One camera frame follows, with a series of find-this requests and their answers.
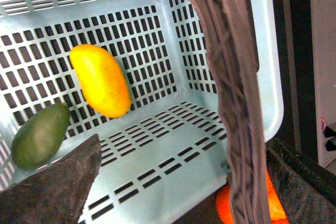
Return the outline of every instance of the orange fruit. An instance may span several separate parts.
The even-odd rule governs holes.
[[[266,182],[269,213],[272,224],[289,224],[285,211],[280,203],[277,193],[275,192],[268,173],[266,175]],[[216,196],[216,210],[222,222],[225,224],[234,224],[229,205],[229,193],[230,187],[226,184]]]

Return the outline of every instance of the yellow mango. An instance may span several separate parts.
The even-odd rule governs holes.
[[[110,118],[128,112],[131,96],[126,79],[109,52],[94,45],[79,45],[71,50],[70,61],[91,107]]]

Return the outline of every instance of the green mango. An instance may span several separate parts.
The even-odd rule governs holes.
[[[22,169],[37,169],[54,157],[69,126],[66,103],[52,104],[27,120],[12,143],[14,163]]]

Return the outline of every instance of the light blue plastic basket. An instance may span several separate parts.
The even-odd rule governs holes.
[[[283,113],[274,16],[272,0],[251,2],[268,140]],[[120,64],[133,101],[125,116],[84,100],[68,58],[84,43]],[[32,174],[11,162],[15,133],[56,102],[69,104],[71,125],[53,162],[95,133],[101,140],[81,224],[172,223],[226,183],[226,131],[188,0],[0,0],[1,190]]]

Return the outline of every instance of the white wall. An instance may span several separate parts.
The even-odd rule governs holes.
[[[321,133],[321,116],[336,122],[336,0],[311,0],[311,15],[319,164],[326,167],[336,158]]]

